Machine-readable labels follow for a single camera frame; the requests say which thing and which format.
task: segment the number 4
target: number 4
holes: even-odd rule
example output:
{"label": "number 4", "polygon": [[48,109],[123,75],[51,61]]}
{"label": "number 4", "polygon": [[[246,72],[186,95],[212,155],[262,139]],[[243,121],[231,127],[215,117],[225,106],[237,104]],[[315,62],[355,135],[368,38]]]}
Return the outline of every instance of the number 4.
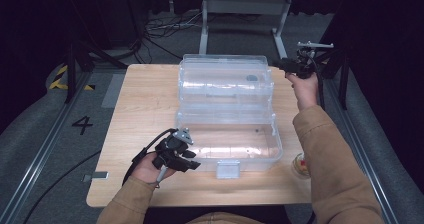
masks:
{"label": "number 4", "polygon": [[84,116],[83,118],[79,119],[78,121],[72,123],[72,126],[82,127],[80,135],[84,135],[85,128],[93,126],[93,124],[88,123],[89,120],[90,120],[90,117]]}

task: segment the gray carpet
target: gray carpet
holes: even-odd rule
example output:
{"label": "gray carpet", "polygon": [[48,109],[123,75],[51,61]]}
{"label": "gray carpet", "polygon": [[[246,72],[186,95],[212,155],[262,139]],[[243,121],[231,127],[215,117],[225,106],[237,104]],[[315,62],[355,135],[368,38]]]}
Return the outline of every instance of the gray carpet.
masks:
{"label": "gray carpet", "polygon": [[[331,15],[290,15],[287,19],[283,41],[289,57],[295,57],[298,41],[318,42],[331,21]],[[268,62],[278,58],[270,30],[277,23],[275,17],[216,17],[210,23],[208,53],[265,55]],[[177,56],[197,53],[200,42],[200,28],[193,26],[180,30],[170,37],[152,39],[155,43]],[[180,59],[170,55],[154,44],[144,41],[139,51],[142,62],[178,64]],[[122,50],[109,51],[117,54]],[[134,57],[122,60],[125,63],[138,63]],[[57,70],[52,70],[52,77]],[[56,146],[43,171],[25,201],[15,223],[23,223],[25,216],[42,193],[71,167],[87,156],[100,150],[124,72],[110,64],[99,63],[88,84],[95,85],[94,91],[83,91],[79,96]],[[364,148],[372,160],[382,186],[386,191],[399,223],[424,223],[424,198],[407,175],[391,149],[383,130],[375,119],[363,97],[353,75],[348,87],[348,114]],[[49,90],[48,94],[20,115],[0,136],[0,210],[17,188],[26,167],[31,163],[38,148],[48,134],[65,100],[64,90]],[[325,89],[326,110],[338,124],[341,133],[349,141],[349,133],[332,101],[328,87]],[[72,124],[87,116],[93,124],[81,134],[80,127]],[[89,182],[81,182],[84,174],[94,171],[98,156],[91,158],[67,175],[40,202],[28,223],[95,223],[101,209],[88,207],[85,198]],[[287,205],[286,210],[292,223],[306,223],[310,204]]]}

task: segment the hand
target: hand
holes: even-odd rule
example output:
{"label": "hand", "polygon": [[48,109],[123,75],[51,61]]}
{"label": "hand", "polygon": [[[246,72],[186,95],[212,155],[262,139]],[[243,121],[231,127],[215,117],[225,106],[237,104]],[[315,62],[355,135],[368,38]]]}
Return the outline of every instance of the hand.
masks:
{"label": "hand", "polygon": [[[131,176],[146,183],[155,183],[160,173],[160,170],[156,169],[156,167],[152,164],[152,161],[155,159],[156,156],[156,153],[147,154],[135,167],[134,171],[131,173]],[[163,179],[170,177],[174,173],[175,170],[173,169],[166,170]]]}
{"label": "hand", "polygon": [[285,77],[293,83],[292,87],[297,98],[299,111],[318,104],[318,78],[316,73],[312,73],[308,79],[301,79],[290,72],[286,72]]}

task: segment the person's left hand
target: person's left hand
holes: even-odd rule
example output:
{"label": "person's left hand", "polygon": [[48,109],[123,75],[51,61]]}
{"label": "person's left hand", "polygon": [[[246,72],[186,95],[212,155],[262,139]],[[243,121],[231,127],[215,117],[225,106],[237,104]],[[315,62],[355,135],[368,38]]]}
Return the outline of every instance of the person's left hand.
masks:
{"label": "person's left hand", "polygon": [[[134,171],[131,173],[131,176],[146,183],[155,183],[160,173],[160,170],[156,169],[156,167],[152,164],[152,161],[156,156],[156,153],[147,154],[135,167]],[[166,170],[163,179],[170,177],[174,173],[175,170],[173,169]]]}

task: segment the forearm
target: forearm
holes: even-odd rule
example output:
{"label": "forearm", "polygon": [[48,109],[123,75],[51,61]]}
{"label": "forearm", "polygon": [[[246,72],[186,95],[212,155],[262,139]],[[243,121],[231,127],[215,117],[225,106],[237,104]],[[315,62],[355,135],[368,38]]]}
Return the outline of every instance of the forearm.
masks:
{"label": "forearm", "polygon": [[311,175],[319,223],[382,223],[380,205],[350,147],[328,115],[314,106],[293,124]]}
{"label": "forearm", "polygon": [[153,186],[130,176],[102,211],[97,223],[143,223],[153,190]]}

